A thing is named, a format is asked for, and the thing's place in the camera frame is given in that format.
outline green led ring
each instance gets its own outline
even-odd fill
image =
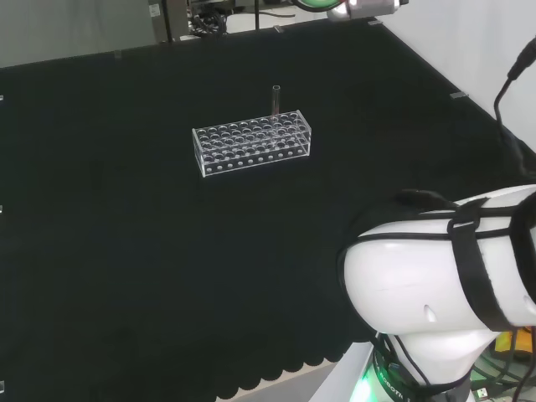
[[[302,3],[304,3],[306,6],[314,7],[314,8],[324,8],[324,7],[331,7],[335,4],[339,4],[338,0],[300,0]]]

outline test tube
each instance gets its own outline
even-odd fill
[[[281,87],[279,85],[274,85],[271,89],[271,115],[279,115],[279,94],[281,92]]]

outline equipment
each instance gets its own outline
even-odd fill
[[[473,400],[468,374],[482,350],[499,331],[536,325],[536,185],[455,204],[425,192],[399,199],[414,212],[340,256],[356,312],[389,334],[374,340],[371,390],[379,402]]]

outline black strap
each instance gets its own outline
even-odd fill
[[[498,305],[475,233],[480,225],[480,208],[486,201],[487,198],[480,198],[462,205],[449,221],[447,232],[469,306],[489,329],[501,332],[513,327]]]

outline gray wall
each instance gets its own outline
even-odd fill
[[[0,68],[155,43],[147,0],[0,0]]]

